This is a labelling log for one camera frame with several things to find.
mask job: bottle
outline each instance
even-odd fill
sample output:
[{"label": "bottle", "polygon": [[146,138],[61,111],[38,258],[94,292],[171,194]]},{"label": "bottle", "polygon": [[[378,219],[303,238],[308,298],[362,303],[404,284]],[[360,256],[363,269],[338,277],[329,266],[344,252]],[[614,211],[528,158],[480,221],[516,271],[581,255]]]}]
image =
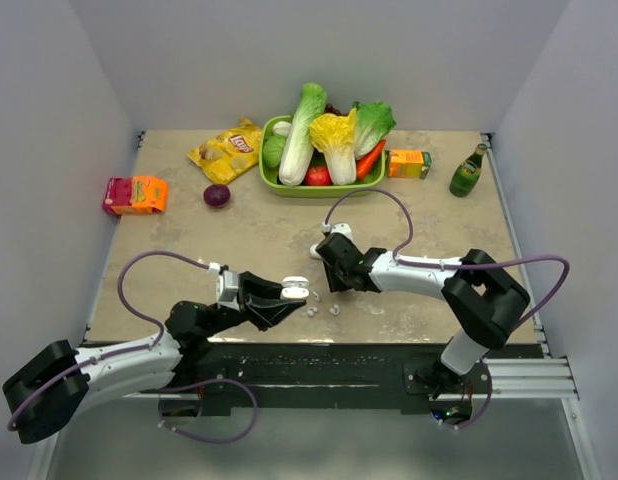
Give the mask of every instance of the bottle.
[{"label": "bottle", "polygon": [[482,170],[482,157],[488,148],[484,143],[479,144],[476,151],[456,169],[449,184],[449,191],[456,197],[466,197],[478,183]]}]

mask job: green tray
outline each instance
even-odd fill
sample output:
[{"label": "green tray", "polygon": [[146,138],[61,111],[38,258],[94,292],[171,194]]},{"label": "green tray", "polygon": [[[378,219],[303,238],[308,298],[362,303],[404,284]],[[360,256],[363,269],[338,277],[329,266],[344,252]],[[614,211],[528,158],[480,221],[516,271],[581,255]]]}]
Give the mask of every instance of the green tray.
[{"label": "green tray", "polygon": [[[362,182],[356,181],[351,185],[330,185],[328,187],[308,187],[305,185],[298,185],[297,187],[288,187],[287,185],[280,185],[277,182],[278,171],[275,168],[267,167],[262,161],[262,147],[265,141],[273,135],[273,126],[284,120],[285,122],[291,122],[291,115],[282,115],[280,117],[274,117],[267,122],[262,132],[262,141],[260,144],[260,176],[262,180],[267,184],[273,193],[281,197],[309,197],[309,198],[331,198],[340,197],[345,193],[360,187],[373,187],[380,183],[385,176],[385,152],[383,150],[382,157],[376,162],[371,169],[371,172],[365,177]],[[314,157],[311,159],[311,166],[325,165],[325,160],[322,154],[317,150]],[[367,195],[369,192],[355,193],[354,196]]]}]

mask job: juice box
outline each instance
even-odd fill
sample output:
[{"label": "juice box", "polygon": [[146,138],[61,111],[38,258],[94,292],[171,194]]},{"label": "juice box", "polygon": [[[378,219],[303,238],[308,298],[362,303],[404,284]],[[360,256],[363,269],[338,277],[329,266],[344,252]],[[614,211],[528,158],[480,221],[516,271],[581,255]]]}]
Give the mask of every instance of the juice box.
[{"label": "juice box", "polygon": [[110,215],[164,212],[168,192],[156,177],[110,178],[102,208]]},{"label": "juice box", "polygon": [[387,150],[390,177],[425,179],[431,168],[431,154],[420,150]]}]

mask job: lay's chip bag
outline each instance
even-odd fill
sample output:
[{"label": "lay's chip bag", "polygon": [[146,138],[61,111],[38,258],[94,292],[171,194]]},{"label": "lay's chip bag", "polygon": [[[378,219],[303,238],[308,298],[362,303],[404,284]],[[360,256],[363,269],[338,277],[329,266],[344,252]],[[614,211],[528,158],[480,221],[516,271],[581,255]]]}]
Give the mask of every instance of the lay's chip bag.
[{"label": "lay's chip bag", "polygon": [[226,185],[258,163],[262,129],[248,118],[188,154],[213,183]]}]

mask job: lay's logo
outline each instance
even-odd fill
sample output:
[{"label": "lay's logo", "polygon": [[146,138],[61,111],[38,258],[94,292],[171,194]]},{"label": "lay's logo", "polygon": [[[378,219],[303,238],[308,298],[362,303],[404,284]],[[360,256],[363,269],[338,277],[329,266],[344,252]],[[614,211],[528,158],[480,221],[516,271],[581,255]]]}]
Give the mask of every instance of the lay's logo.
[{"label": "lay's logo", "polygon": [[240,150],[243,153],[253,152],[253,148],[247,145],[247,142],[245,141],[242,135],[236,134],[236,135],[229,137],[229,142],[231,142],[231,144],[234,147],[236,147],[238,150]]}]

